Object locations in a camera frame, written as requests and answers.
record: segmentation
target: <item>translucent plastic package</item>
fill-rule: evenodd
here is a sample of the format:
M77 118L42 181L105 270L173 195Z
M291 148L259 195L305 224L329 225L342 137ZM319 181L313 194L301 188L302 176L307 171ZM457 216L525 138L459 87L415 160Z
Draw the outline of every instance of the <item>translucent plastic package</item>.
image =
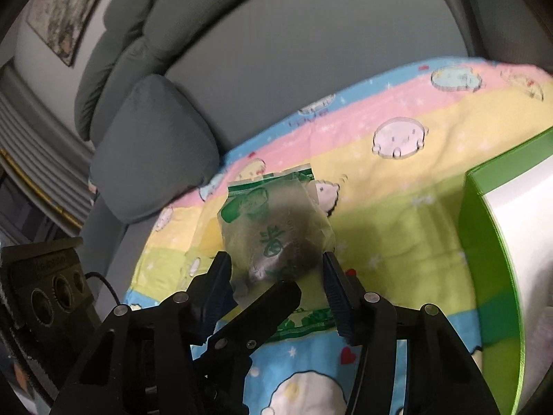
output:
M240 306L278 280L301 287L302 278L320 273L322 254L334 250L335 238L308 166L231 183L228 194L218 219Z

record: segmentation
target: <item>blanket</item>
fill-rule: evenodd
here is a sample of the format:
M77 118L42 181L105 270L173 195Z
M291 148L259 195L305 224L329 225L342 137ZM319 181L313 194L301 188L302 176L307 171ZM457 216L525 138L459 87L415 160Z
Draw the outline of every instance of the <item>blanket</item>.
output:
M327 95L229 152L207 186L162 211L125 302L157 305L208 270L223 249L217 213L229 182L310 163L347 273L395 305L438 305L479 361L485 345L456 232L463 175L552 124L547 73L482 59L431 59ZM320 277L302 288L298 310L252 355L252 414L345 411L359 351L333 330ZM405 351L398 342L392 414L403 406Z

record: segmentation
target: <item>framed painting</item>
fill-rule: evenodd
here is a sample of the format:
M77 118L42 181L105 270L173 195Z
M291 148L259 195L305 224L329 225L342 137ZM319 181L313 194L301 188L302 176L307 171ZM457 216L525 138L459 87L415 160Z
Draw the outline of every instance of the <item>framed painting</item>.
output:
M32 0L27 23L68 67L99 0Z

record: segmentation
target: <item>silver bolt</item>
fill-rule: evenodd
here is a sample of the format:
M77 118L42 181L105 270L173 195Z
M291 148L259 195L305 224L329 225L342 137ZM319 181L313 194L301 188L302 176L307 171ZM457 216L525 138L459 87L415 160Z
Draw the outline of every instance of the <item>silver bolt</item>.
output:
M129 307L124 305L124 304L121 304L121 305L117 306L115 309L113 309L113 314L115 316L123 316L127 312L129 312Z
M427 304L424 306L424 312L428 315L438 315L440 313L440 309L433 304Z
M375 292L367 292L363 298L367 303L377 303L380 301L380 296L378 296L378 293Z
M215 343L215 349L222 350L225 346L227 346L227 343L228 343L227 339L219 339L217 340L217 343Z
M176 303L186 303L188 301L188 293L187 292L177 292L173 295L173 301Z

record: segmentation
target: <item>sofa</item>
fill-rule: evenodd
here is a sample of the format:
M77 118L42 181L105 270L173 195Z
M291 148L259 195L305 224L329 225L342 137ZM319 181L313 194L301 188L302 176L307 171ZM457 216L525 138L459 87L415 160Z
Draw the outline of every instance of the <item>sofa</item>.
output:
M553 72L553 22L541 0L112 0L104 24L75 99L79 136L96 147L91 177L100 193L79 256L121 296L162 207L298 108L430 57ZM151 104L149 85L171 94L185 120ZM148 132L158 144L164 133L169 147L159 151ZM129 154L144 150L137 166ZM141 183L152 179L146 197ZM95 291L106 315L111 296Z

